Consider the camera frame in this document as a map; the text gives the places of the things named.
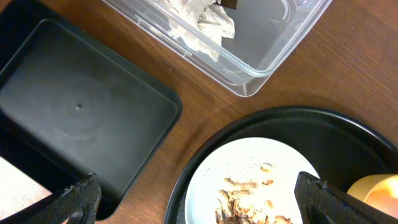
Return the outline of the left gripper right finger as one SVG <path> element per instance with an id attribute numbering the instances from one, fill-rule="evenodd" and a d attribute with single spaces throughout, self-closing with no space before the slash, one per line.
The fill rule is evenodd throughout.
<path id="1" fill-rule="evenodd" d="M 298 174 L 294 194 L 304 223 L 397 224 L 396 218 L 308 172 Z"/>

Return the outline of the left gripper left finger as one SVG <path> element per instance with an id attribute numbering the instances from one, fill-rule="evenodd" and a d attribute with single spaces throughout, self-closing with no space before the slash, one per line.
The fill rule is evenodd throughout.
<path id="1" fill-rule="evenodd" d="M 95 174 L 1 220 L 1 223 L 76 223 L 96 221 L 101 188 Z"/>

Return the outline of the round black serving tray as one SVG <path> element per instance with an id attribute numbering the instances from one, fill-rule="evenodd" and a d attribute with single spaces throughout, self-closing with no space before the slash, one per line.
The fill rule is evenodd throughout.
<path id="1" fill-rule="evenodd" d="M 264 137 L 298 150 L 323 180 L 347 191 L 358 179 L 397 173 L 397 147 L 364 123 L 309 106 L 283 106 L 242 117 L 212 135 L 184 167 L 165 212 L 165 223 L 183 223 L 185 193 L 200 163 L 228 142 Z"/>

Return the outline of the yellow bowl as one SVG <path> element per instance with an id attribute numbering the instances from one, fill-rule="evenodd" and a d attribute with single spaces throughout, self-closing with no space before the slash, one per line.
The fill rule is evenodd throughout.
<path id="1" fill-rule="evenodd" d="M 397 218 L 397 174 L 377 174 L 356 181 L 347 194 Z"/>

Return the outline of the grey plate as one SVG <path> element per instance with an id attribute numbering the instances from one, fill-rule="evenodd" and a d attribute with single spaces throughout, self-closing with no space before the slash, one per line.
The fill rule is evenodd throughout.
<path id="1" fill-rule="evenodd" d="M 318 175 L 303 155 L 282 142 L 267 138 L 243 138 L 229 142 L 207 156 L 191 178 L 185 199 L 185 221 L 217 223 L 215 209 L 223 178 L 236 171 L 242 172 L 247 166 L 263 163 L 274 164 L 291 175 L 294 188 L 299 172 Z"/>

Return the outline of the white napkin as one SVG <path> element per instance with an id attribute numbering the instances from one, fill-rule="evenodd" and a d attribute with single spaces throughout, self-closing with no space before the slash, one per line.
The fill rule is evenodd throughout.
<path id="1" fill-rule="evenodd" d="M 216 0 L 159 0 L 158 3 L 218 45 L 222 38 L 234 38 L 234 21 Z M 202 43 L 177 22 L 170 23 L 168 34 L 175 39 L 181 38 L 192 50 L 207 54 L 213 61 L 218 60 L 218 51 Z"/>

